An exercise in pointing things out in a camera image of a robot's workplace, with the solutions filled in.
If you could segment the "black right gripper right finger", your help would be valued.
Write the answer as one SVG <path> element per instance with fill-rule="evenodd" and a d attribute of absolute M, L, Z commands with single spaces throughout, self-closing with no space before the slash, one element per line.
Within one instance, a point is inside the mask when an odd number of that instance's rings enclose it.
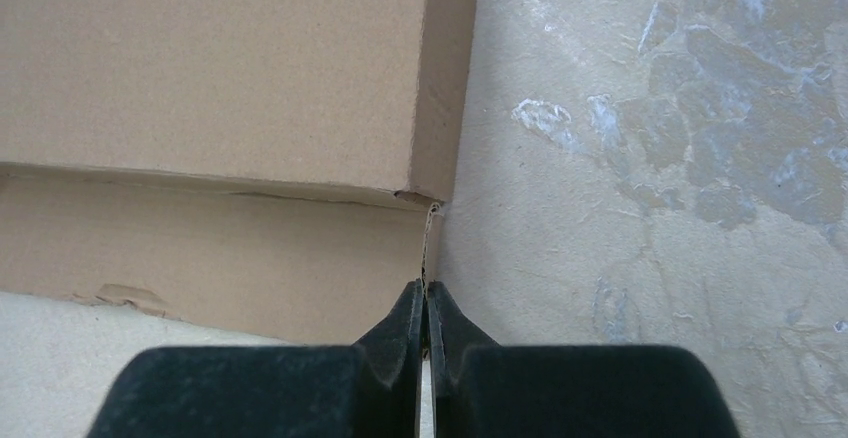
<path fill-rule="evenodd" d="M 706 366 L 666 345 L 497 343 L 427 289 L 438 437 L 737 437 Z"/>

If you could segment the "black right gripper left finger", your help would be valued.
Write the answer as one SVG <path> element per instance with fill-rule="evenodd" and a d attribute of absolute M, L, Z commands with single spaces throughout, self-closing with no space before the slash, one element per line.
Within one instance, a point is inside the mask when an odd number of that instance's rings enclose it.
<path fill-rule="evenodd" d="M 348 345 L 170 346 L 136 355 L 92 437 L 415 437 L 424 288 Z"/>

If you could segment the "brown cardboard box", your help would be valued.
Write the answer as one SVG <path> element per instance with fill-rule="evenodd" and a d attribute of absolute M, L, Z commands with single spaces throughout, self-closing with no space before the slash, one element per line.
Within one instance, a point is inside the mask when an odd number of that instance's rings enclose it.
<path fill-rule="evenodd" d="M 349 343 L 432 281 L 477 0 L 1 0 L 1 288 Z"/>

